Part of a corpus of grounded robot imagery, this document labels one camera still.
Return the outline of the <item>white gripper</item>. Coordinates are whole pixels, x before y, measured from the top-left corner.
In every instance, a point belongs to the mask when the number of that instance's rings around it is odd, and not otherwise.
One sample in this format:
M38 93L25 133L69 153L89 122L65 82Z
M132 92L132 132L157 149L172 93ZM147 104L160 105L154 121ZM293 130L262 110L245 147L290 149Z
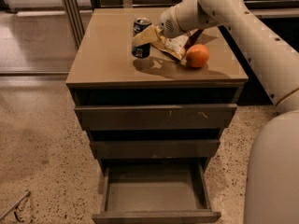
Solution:
M182 0L179 4L164 11L158 26L150 25L133 37L133 45L140 47L161 40L161 34L167 38L175 38L193 30L205 30L217 26L200 7L199 0Z

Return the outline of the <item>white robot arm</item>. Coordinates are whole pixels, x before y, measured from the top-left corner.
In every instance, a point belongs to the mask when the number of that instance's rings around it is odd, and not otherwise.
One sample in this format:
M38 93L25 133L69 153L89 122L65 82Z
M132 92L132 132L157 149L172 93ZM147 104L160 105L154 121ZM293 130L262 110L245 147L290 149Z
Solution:
M299 224L299 53L244 0L183 0L133 38L136 46L220 24L241 50L279 115L249 155L244 224Z

